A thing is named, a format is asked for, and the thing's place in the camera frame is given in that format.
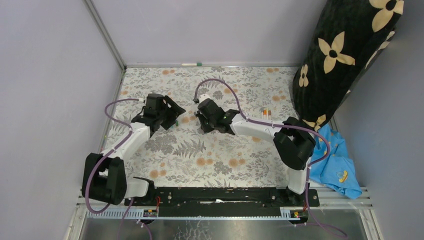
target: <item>yellow label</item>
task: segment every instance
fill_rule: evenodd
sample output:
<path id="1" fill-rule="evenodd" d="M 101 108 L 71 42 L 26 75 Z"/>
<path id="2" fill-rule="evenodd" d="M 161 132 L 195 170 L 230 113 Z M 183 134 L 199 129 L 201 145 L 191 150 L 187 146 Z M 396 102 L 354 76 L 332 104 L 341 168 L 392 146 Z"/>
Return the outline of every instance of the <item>yellow label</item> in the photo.
<path id="1" fill-rule="evenodd" d="M 338 181 L 340 183 L 344 183 L 346 181 L 346 179 L 348 179 L 348 171 L 344 170 L 343 171 L 343 176 L 341 178 L 339 178 Z"/>

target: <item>red wire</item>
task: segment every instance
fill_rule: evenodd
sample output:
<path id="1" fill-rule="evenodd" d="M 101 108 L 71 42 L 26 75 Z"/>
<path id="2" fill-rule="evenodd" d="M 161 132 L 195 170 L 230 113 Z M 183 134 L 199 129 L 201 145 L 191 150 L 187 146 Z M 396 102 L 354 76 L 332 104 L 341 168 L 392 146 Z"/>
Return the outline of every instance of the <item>red wire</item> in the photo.
<path id="1" fill-rule="evenodd" d="M 156 201 L 157 201 L 157 203 L 156 203 L 156 214 L 158 214 L 158 207 L 159 207 L 159 204 L 161 203 L 161 197 L 157 196 Z"/>

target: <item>marker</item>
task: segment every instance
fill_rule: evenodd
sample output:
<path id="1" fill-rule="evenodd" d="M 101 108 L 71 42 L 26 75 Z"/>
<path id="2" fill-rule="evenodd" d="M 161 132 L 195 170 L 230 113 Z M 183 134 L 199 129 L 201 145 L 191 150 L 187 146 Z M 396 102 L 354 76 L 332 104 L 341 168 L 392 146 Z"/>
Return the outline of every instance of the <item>marker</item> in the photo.
<path id="1" fill-rule="evenodd" d="M 187 67 L 187 66 L 194 66 L 194 67 L 201 67 L 202 63 L 201 62 L 197 62 L 197 63 L 182 63 L 181 66 Z"/>

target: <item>blue cloth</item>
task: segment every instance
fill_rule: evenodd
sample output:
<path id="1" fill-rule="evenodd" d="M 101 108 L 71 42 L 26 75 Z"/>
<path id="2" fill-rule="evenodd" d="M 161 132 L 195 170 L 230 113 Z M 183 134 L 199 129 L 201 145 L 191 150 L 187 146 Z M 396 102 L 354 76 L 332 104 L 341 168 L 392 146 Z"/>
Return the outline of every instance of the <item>blue cloth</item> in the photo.
<path id="1" fill-rule="evenodd" d="M 318 132 L 329 142 L 330 155 L 312 164 L 309 178 L 351 199 L 356 199 L 362 191 L 355 176 L 354 162 L 348 157 L 345 139 L 337 131 L 331 130 L 328 124 L 321 127 Z M 311 162 L 324 156 L 327 151 L 324 141 L 318 137 L 315 137 L 315 141 Z"/>

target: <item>white arm segment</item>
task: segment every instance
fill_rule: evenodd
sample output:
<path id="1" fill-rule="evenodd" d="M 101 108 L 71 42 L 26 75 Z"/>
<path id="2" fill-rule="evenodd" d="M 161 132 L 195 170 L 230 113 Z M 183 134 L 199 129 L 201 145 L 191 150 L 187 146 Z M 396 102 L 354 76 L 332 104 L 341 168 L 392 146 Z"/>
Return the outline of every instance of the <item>white arm segment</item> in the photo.
<path id="1" fill-rule="evenodd" d="M 139 149 L 150 138 L 150 127 L 144 123 L 133 122 L 131 123 L 132 135 L 122 144 L 120 147 L 115 149 L 115 146 L 121 142 L 128 134 L 125 132 L 113 145 L 112 147 L 103 150 L 101 153 L 104 155 L 112 149 L 115 149 L 109 158 L 120 158 L 124 164 L 130 160 L 131 156 Z M 131 197 L 144 197 L 147 194 L 149 183 L 145 180 L 138 178 L 127 178 L 126 179 L 126 193 L 125 199 Z"/>
<path id="2" fill-rule="evenodd" d="M 261 121 L 264 123 L 272 123 L 270 120 L 259 119 L 254 117 L 249 117 L 249 119 Z M 237 114 L 232 119 L 232 124 L 230 125 L 231 130 L 236 135 L 246 135 L 256 138 L 263 139 L 270 143 L 274 144 L 274 134 L 278 133 L 281 130 L 281 127 L 271 127 L 261 124 L 251 123 L 246 121 L 240 114 Z M 305 191 L 306 184 L 306 168 L 303 170 L 294 170 L 288 168 L 288 188 L 297 194 L 302 194 Z"/>
<path id="3" fill-rule="evenodd" d="M 139 147 L 147 142 L 150 138 L 150 127 L 146 126 L 144 123 L 133 122 L 131 123 L 132 135 L 122 144 L 118 149 L 115 149 L 115 146 L 121 142 L 128 134 L 127 130 L 113 145 L 112 147 L 103 150 L 101 153 L 106 154 L 112 149 L 115 149 L 115 152 L 112 153 L 109 158 L 120 158 L 124 161 L 128 161 L 130 157 L 139 149 Z"/>

